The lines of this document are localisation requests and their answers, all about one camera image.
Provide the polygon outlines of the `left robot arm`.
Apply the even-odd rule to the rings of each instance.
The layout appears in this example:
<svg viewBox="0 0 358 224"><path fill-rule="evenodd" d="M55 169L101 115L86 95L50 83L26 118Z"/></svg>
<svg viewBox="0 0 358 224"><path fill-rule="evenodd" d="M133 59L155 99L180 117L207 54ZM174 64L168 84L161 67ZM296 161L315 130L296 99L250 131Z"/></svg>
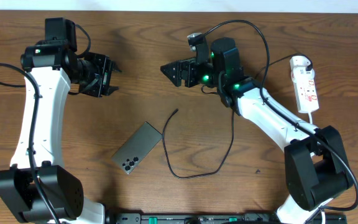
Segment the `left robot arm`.
<svg viewBox="0 0 358 224"><path fill-rule="evenodd" d="M108 223L105 206L87 199L78 178L64 168L62 126L71 86L102 97L116 90L118 70L107 55L77 51L78 24L45 20L45 38L27 47L18 71L26 90L21 134L9 168L0 170L0 198L20 223Z"/></svg>

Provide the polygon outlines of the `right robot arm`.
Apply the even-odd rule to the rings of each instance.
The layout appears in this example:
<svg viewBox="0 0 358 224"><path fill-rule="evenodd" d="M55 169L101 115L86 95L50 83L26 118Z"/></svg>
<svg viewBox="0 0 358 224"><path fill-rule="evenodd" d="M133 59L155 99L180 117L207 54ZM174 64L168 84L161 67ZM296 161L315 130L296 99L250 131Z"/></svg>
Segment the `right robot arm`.
<svg viewBox="0 0 358 224"><path fill-rule="evenodd" d="M170 62L161 72L175 85L215 88L222 103L251 121L283 151L289 196L276 211L281 223L309 223L328 203L357 187L339 131L303 121L244 73L236 43L189 39L195 57Z"/></svg>

